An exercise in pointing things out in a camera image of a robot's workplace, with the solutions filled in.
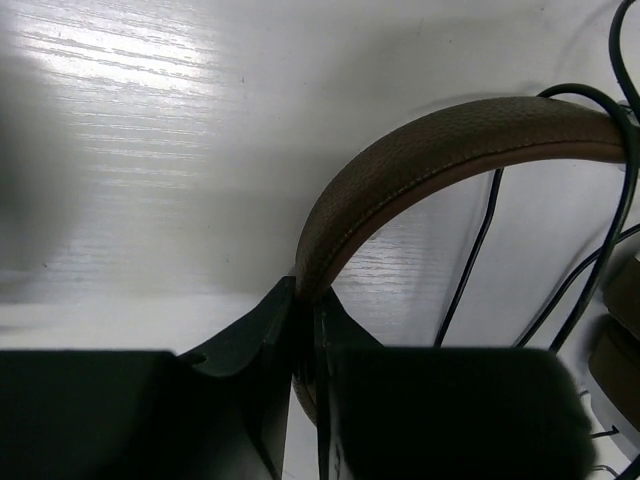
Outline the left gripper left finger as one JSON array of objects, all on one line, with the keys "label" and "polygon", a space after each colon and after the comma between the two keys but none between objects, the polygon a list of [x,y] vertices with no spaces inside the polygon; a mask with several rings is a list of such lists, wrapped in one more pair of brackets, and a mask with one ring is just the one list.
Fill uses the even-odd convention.
[{"label": "left gripper left finger", "polygon": [[5,479],[278,479],[295,282],[192,350],[7,350]]}]

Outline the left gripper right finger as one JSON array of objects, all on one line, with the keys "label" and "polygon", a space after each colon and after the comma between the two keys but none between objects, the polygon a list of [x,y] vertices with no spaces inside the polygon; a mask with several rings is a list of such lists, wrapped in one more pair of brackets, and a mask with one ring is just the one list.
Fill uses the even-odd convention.
[{"label": "left gripper right finger", "polygon": [[591,423],[551,352],[380,344],[334,293],[314,310],[324,479],[584,479]]}]

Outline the brown silver headphones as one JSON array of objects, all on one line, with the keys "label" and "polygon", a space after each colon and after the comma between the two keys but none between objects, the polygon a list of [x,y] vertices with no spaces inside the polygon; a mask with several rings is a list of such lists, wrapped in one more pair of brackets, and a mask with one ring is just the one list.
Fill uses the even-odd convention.
[{"label": "brown silver headphones", "polygon": [[298,243],[296,295],[317,301],[376,231],[451,185],[527,162],[626,157],[610,117],[548,98],[477,100],[416,119],[359,153],[322,192]]}]

